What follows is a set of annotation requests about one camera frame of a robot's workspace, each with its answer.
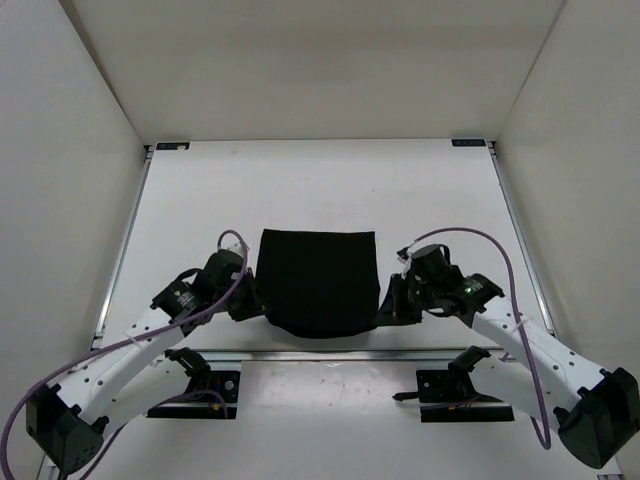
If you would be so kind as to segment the black skirt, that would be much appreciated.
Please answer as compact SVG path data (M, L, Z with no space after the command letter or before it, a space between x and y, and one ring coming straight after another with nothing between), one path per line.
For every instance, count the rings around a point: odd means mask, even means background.
M256 284L268 322L307 339L376 328L380 283L375 233L265 229Z

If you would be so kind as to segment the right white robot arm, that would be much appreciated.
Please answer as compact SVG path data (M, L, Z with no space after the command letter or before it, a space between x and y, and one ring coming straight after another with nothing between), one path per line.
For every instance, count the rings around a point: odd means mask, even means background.
M518 321L502 289L480 274L432 286L394 274L381 308L397 323L428 310L460 319L514 357L480 347L450 362L449 391L460 400L496 397L547 422L581 463L603 468L639 432L639 385L627 370L608 371L537 325Z

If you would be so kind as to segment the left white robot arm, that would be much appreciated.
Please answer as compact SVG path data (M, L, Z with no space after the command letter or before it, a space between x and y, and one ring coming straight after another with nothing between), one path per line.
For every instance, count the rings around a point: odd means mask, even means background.
M202 268L178 275L111 345L65 368L26 397L26 431L63 476L82 470L138 415L170 399L224 401L203 356L182 346L217 313L262 313L240 249L219 248Z

